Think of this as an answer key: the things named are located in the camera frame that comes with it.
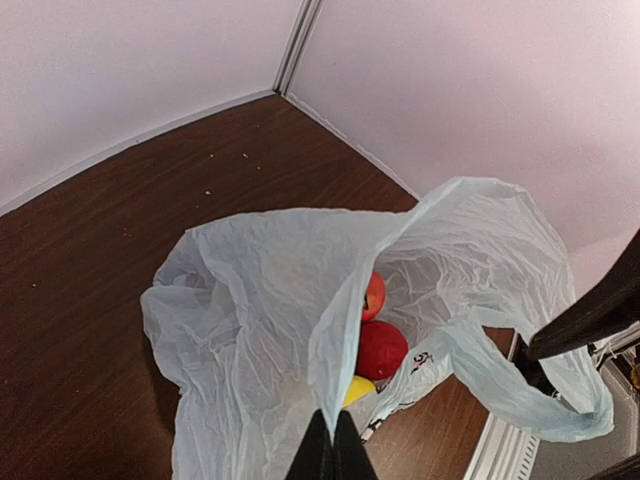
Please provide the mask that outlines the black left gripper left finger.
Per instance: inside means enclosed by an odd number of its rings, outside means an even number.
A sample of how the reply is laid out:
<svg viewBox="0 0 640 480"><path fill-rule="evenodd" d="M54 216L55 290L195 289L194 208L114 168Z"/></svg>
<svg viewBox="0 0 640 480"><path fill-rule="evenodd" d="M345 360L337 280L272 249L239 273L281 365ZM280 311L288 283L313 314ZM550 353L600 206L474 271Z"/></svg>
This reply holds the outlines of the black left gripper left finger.
<svg viewBox="0 0 640 480"><path fill-rule="evenodd" d="M333 447L320 410L311 417L286 480L329 480L334 478Z"/></svg>

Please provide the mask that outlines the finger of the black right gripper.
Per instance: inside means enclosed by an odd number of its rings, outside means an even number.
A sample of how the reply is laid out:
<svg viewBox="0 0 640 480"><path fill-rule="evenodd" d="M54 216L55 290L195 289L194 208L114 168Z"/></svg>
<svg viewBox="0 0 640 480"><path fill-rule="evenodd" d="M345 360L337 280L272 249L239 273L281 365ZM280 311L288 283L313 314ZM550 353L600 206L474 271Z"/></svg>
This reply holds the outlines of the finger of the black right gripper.
<svg viewBox="0 0 640 480"><path fill-rule="evenodd" d="M519 369L538 390L554 387L541 362L596 344L639 324L639 236L620 234L570 256L577 300L519 349Z"/></svg>

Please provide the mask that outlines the light blue plastic bag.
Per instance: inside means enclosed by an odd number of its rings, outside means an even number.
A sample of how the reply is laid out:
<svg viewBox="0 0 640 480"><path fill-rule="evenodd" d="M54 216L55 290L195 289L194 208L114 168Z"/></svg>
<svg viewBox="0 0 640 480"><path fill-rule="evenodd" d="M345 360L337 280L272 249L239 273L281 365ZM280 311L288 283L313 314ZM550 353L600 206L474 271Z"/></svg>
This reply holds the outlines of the light blue plastic bag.
<svg viewBox="0 0 640 480"><path fill-rule="evenodd" d="M334 428L355 372L373 272L409 344L386 387L350 409L359 430L457 377L494 415L574 443L614 427L586 349L530 386L486 329L524 341L575 300L567 250L521 187L457 178L406 213L297 208L188 230L141 298L144 331L181 398L177 479L282 479L315 412Z"/></svg>

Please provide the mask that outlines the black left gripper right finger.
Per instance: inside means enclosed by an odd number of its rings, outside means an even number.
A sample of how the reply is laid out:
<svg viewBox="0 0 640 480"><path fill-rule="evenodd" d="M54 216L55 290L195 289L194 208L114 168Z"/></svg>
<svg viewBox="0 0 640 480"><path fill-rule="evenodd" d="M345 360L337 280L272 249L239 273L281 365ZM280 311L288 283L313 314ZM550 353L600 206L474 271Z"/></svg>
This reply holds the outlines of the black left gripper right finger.
<svg viewBox="0 0 640 480"><path fill-rule="evenodd" d="M333 478L338 480L378 480L352 416L342 411L333 440Z"/></svg>

